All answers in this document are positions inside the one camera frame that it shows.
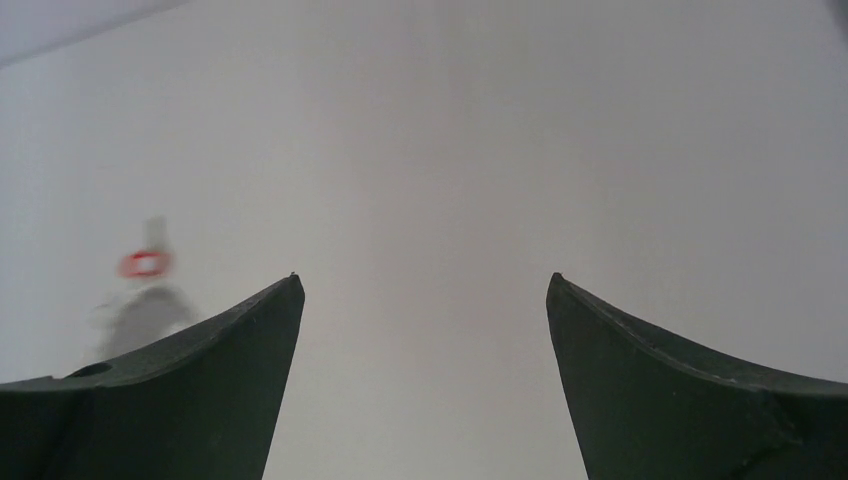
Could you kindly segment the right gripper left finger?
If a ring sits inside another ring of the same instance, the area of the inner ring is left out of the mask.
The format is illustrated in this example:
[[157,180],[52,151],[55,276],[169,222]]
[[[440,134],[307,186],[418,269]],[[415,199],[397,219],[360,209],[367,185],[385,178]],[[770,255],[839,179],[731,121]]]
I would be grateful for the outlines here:
[[259,479],[298,338],[296,275],[146,347],[1,387],[5,479]]

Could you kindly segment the red tagged key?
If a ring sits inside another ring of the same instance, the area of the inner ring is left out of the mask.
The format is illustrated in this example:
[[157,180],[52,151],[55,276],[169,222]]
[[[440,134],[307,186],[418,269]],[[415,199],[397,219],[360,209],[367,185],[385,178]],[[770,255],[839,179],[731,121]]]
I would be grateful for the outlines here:
[[125,255],[118,264],[117,272],[123,278],[159,278],[171,269],[173,251],[168,239],[166,219],[163,216],[149,218],[144,224],[143,233],[144,245]]

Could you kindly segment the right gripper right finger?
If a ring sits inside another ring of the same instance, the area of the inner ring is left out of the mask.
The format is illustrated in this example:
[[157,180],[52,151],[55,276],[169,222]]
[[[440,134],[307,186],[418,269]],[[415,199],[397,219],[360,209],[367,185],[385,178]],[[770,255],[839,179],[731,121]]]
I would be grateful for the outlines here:
[[843,479],[847,387],[741,360],[554,274],[546,308],[592,479]]

